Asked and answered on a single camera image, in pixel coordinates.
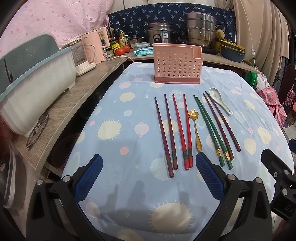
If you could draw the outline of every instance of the screw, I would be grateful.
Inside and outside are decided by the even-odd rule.
[[[42,183],[43,183],[43,180],[42,180],[42,179],[39,179],[39,180],[36,182],[37,185],[41,185]]]
[[[286,196],[288,194],[288,190],[286,188],[284,188],[281,192],[284,196]]]
[[[231,181],[235,180],[235,175],[229,174],[228,179],[231,180]]]
[[[257,178],[256,178],[256,182],[257,182],[257,183],[262,183],[262,179],[259,178],[259,177],[257,177]]]
[[[64,176],[64,177],[63,177],[63,181],[64,181],[64,182],[69,182],[70,179],[71,179],[70,176]]]

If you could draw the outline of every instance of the stainless steel pot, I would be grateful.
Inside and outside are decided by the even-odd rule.
[[[215,17],[201,12],[189,12],[186,14],[186,25],[189,44],[213,47],[217,27]]]
[[[212,48],[215,40],[216,31],[205,28],[187,27],[189,44],[201,47]]]
[[[130,38],[128,40],[128,44],[131,47],[132,44],[142,43],[144,37],[137,37],[137,35],[134,35],[133,38]]]
[[[150,45],[154,43],[173,43],[172,23],[150,23],[148,25]]]

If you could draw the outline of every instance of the green chopstick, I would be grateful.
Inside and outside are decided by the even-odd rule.
[[[213,143],[214,143],[214,147],[215,147],[215,149],[216,149],[216,153],[217,153],[217,156],[218,156],[218,159],[219,159],[219,162],[220,162],[220,166],[223,167],[223,166],[225,166],[225,163],[224,163],[224,160],[223,160],[223,156],[222,156],[222,153],[221,153],[220,147],[219,147],[218,142],[217,142],[217,140],[216,140],[216,138],[215,138],[214,132],[212,131],[211,125],[210,125],[210,123],[209,123],[207,117],[205,116],[205,113],[203,112],[203,109],[200,107],[198,101],[196,100],[195,95],[194,95],[193,97],[194,97],[195,101],[196,101],[197,104],[198,104],[198,107],[199,107],[199,109],[200,109],[200,112],[201,112],[201,114],[202,114],[202,117],[203,117],[203,119],[205,120],[205,123],[206,123],[206,125],[207,125],[207,129],[209,130],[210,136],[211,136],[212,141],[213,141]]]
[[[209,114],[207,113],[205,107],[202,105],[202,103],[201,103],[201,101],[199,100],[199,98],[196,97],[195,95],[194,95],[193,97],[194,97],[196,103],[198,104],[198,107],[200,108],[200,111],[202,112],[202,116],[203,116],[203,118],[204,118],[204,119],[207,119],[207,120],[209,121],[210,125],[212,126],[212,129],[213,129],[214,133],[216,134],[216,137],[217,137],[217,139],[218,139],[218,142],[219,142],[219,144],[220,144],[220,146],[221,146],[221,149],[222,149],[222,151],[223,151],[223,153],[224,153],[224,156],[225,156],[225,159],[226,159],[227,166],[228,166],[229,170],[231,170],[231,169],[233,168],[233,165],[232,165],[232,163],[231,163],[231,160],[230,160],[230,157],[229,157],[229,153],[228,153],[228,151],[227,151],[227,149],[226,149],[226,147],[225,147],[225,145],[224,145],[224,143],[223,143],[223,141],[222,141],[222,139],[221,139],[221,137],[220,137],[220,135],[219,135],[219,133],[218,133],[218,131],[217,131],[217,129],[216,129],[216,126],[214,125],[212,119],[210,118]]]

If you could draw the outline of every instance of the chopsticks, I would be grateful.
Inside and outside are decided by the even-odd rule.
[[[157,110],[157,116],[158,116],[161,136],[163,138],[163,146],[164,146],[164,149],[165,149],[165,157],[166,157],[167,165],[168,165],[168,174],[169,174],[169,177],[172,178],[172,177],[174,177],[174,171],[173,171],[172,161],[170,159],[170,152],[168,150],[168,143],[166,141],[165,130],[163,128],[163,122],[161,120],[161,115],[160,115],[160,112],[159,112],[156,97],[154,97],[154,100],[155,100],[155,106],[156,106],[156,110]]]
[[[193,167],[192,142],[191,142],[190,123],[189,123],[189,115],[188,115],[188,110],[187,110],[185,94],[183,94],[183,99],[184,99],[185,118],[186,118],[186,127],[187,127],[189,168],[191,168],[191,167]]]
[[[185,144],[185,138],[184,138],[184,134],[183,134],[181,119],[180,119],[180,115],[179,115],[179,111],[178,111],[178,107],[177,107],[177,103],[176,103],[176,99],[175,99],[174,95],[173,95],[173,100],[174,100],[174,106],[175,106],[178,127],[179,127],[179,132],[180,132],[180,138],[181,138],[181,144],[182,144],[184,168],[185,168],[185,170],[189,170],[189,160],[188,160],[187,148],[186,148],[186,144]]]
[[[221,149],[222,149],[222,151],[224,153],[224,156],[225,156],[225,159],[226,159],[226,163],[228,165],[228,168],[229,168],[229,170],[231,170],[233,168],[233,165],[232,165],[232,163],[230,161],[229,154],[227,152],[227,149],[226,149],[226,147],[225,147],[225,145],[224,145],[224,143],[223,143],[223,141],[222,141],[222,139],[221,139],[221,137],[220,137],[220,135],[219,135],[219,133],[218,133],[218,131],[217,131],[217,129],[216,129],[213,121],[212,121],[212,119],[210,118],[210,116],[207,113],[206,109],[204,108],[204,106],[200,102],[199,98],[195,97],[195,95],[194,95],[194,98],[195,98],[195,101],[196,101],[196,103],[198,104],[198,106],[200,108],[200,111],[202,112],[203,118],[205,119],[205,117],[206,117],[208,119],[208,121],[210,122],[210,125],[212,126],[213,131],[214,131],[214,133],[215,133],[215,135],[216,135],[216,137],[218,139],[218,142],[219,142],[219,144],[221,146]]]
[[[174,133],[173,133],[173,127],[172,127],[172,121],[170,119],[170,111],[168,108],[168,100],[165,95],[165,106],[167,110],[167,116],[168,116],[168,128],[170,131],[170,144],[172,147],[172,156],[173,156],[173,168],[174,170],[178,169],[178,162],[177,162],[177,153],[176,153],[176,146],[175,146],[175,140],[174,140]]]
[[[203,109],[201,108],[201,106],[200,106],[199,102],[197,101],[195,95],[193,97],[194,97],[196,103],[198,104],[198,107],[200,109],[202,117],[204,118],[204,121],[205,121],[205,123],[207,125],[207,129],[209,130],[210,136],[211,136],[213,144],[214,144],[214,148],[216,149],[216,153],[217,153],[217,156],[218,156],[218,159],[219,159],[219,162],[220,162],[220,166],[223,167],[223,166],[225,166],[225,163],[224,163],[223,156],[222,156],[220,147],[218,145],[218,142],[217,142],[217,140],[215,138],[215,135],[214,135],[214,133],[212,131],[211,125],[210,125],[207,117],[205,116],[205,113],[203,112]]]
[[[225,126],[226,126],[226,128],[227,128],[227,130],[228,130],[228,132],[229,132],[229,134],[231,136],[231,138],[232,138],[232,141],[233,141],[233,143],[234,143],[237,151],[240,152],[241,151],[241,148],[239,146],[239,143],[238,143],[237,139],[235,138],[235,136],[234,136],[234,134],[233,134],[233,132],[232,132],[229,124],[227,123],[224,115],[222,114],[222,112],[220,111],[220,109],[218,108],[218,106],[216,105],[216,103],[213,100],[213,98],[209,95],[209,93],[207,91],[205,93],[207,94],[207,96],[209,97],[209,99],[211,100],[211,102],[213,103],[213,105],[215,106],[216,110],[218,111],[220,117],[222,118],[222,120],[223,120],[223,122],[224,122],[224,124],[225,124]]]
[[[204,93],[203,93],[203,96],[205,97],[205,99],[206,99],[206,101],[207,101],[207,103],[208,103],[208,105],[209,105],[209,107],[210,107],[210,109],[211,109],[211,112],[212,112],[212,114],[213,114],[213,116],[214,116],[214,118],[215,118],[215,120],[216,120],[216,122],[217,122],[217,125],[218,125],[218,127],[219,127],[219,130],[220,130],[220,132],[221,132],[221,134],[222,134],[222,137],[223,137],[223,140],[224,140],[224,142],[225,142],[225,145],[226,145],[226,148],[227,148],[227,151],[228,151],[228,154],[229,154],[230,160],[233,160],[233,159],[234,159],[234,156],[233,156],[233,153],[232,153],[232,150],[231,150],[231,147],[230,147],[229,141],[228,141],[228,139],[227,139],[227,137],[226,137],[226,135],[225,135],[225,132],[224,132],[224,130],[223,130],[223,128],[222,128],[222,125],[221,125],[221,123],[220,123],[220,121],[219,121],[219,119],[218,119],[218,117],[217,117],[217,115],[216,115],[216,113],[215,113],[213,107],[211,106],[210,101],[208,100],[208,98],[206,97],[206,95],[205,95]]]

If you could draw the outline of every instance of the tablecloth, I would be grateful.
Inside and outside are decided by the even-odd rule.
[[[293,169],[287,141],[257,93],[230,70],[202,67],[198,85],[154,83],[154,64],[133,63],[112,84],[99,102],[69,157],[63,175],[72,175],[86,165],[94,154],[103,157],[103,169],[86,200],[79,203],[94,227],[114,237],[129,241],[193,240],[216,210],[215,200],[194,164],[185,171],[179,129],[173,105],[176,97],[182,127],[187,140],[183,93],[188,110],[199,108],[198,96],[213,119],[202,93],[217,88],[224,102],[233,111],[228,120],[242,150],[237,152],[228,131],[235,159],[233,169],[223,167],[241,180],[263,179],[269,200],[274,194],[274,179],[260,160],[269,148]],[[157,98],[170,149],[164,94],[168,97],[179,169],[168,177],[163,141],[157,119],[154,97]],[[193,121],[190,120],[193,157]],[[213,143],[200,115],[198,133],[203,152],[219,165]],[[236,205],[225,232],[230,231],[242,200]]]

